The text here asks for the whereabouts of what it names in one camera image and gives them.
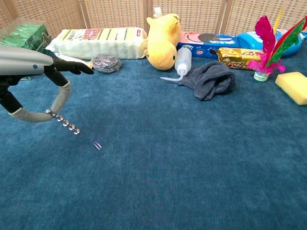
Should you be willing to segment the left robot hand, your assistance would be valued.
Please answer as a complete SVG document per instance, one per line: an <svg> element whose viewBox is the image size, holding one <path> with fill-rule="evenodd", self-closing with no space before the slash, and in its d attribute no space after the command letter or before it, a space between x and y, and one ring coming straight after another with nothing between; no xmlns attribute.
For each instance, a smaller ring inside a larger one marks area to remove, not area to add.
<svg viewBox="0 0 307 230"><path fill-rule="evenodd" d="M56 113L66 103L71 83L62 74L69 71L79 75L93 74L94 71L86 64L75 61L65 61L43 53L15 46L0 46L0 104L10 116L29 123L46 122L52 119L47 113L30 112L23 108L14 95L8 90L24 77L45 74L59 87L51 112Z"/></svg>

